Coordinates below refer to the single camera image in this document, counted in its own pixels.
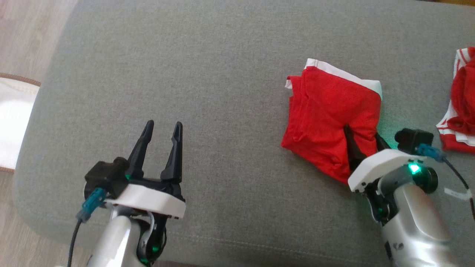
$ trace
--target gray upholstered ottoman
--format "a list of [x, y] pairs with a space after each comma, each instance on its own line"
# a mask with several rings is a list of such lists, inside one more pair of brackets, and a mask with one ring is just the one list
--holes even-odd
[[[184, 125], [187, 212], [161, 259], [203, 266], [385, 266], [366, 200], [280, 147], [288, 75], [308, 57], [380, 80], [379, 131], [436, 133], [455, 50], [474, 41], [475, 9], [381, 0], [81, 0], [65, 28], [25, 136], [14, 199], [38, 233], [68, 243], [84, 175], [155, 132], [145, 174], [158, 177]], [[450, 153], [475, 186], [473, 157]], [[462, 189], [435, 165], [440, 187]], [[475, 262], [468, 205], [432, 196], [461, 263]], [[108, 223], [99, 210], [78, 244]]]

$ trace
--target brown trim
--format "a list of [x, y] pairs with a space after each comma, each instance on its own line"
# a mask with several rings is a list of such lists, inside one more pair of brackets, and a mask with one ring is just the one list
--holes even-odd
[[15, 170], [12, 170], [12, 169], [8, 169], [8, 168], [3, 168], [3, 167], [0, 167], [0, 172], [14, 173], [14, 172], [15, 172]]
[[20, 82], [32, 84], [34, 86], [40, 86], [41, 85], [41, 83], [38, 82], [38, 81], [28, 79], [28, 78], [25, 78], [25, 77], [22, 77], [22, 76], [18, 76], [18, 75], [13, 75], [13, 74], [7, 74], [7, 73], [1, 73], [0, 72], [0, 78], [7, 78], [7, 79], [12, 79], [12, 80], [17, 80], [17, 81], [20, 81]]

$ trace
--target glowing green indicator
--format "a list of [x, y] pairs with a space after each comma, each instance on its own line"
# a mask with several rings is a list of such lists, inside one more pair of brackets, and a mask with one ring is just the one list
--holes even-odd
[[412, 174], [420, 172], [420, 167], [417, 164], [409, 164], [409, 169], [411, 170]]

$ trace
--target red and white cloth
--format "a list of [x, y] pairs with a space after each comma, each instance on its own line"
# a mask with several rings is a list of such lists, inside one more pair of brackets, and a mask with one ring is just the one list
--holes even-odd
[[343, 128], [348, 124], [366, 156], [377, 152], [376, 126], [382, 90], [326, 62], [309, 58], [302, 76], [289, 76], [289, 122], [282, 147], [347, 183], [350, 176]]
[[436, 125], [444, 150], [475, 153], [475, 47], [457, 50], [448, 110]]

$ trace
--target wooden floor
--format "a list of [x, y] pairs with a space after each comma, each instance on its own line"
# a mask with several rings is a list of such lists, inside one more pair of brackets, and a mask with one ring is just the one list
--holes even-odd
[[[42, 82], [67, 17], [77, 0], [0, 0], [0, 73]], [[441, 0], [474, 5], [475, 0]], [[16, 214], [12, 175], [0, 172], [0, 266], [65, 266], [68, 246], [42, 238]], [[75, 250], [73, 266], [85, 266], [90, 251]], [[185, 267], [160, 263], [161, 267]]]

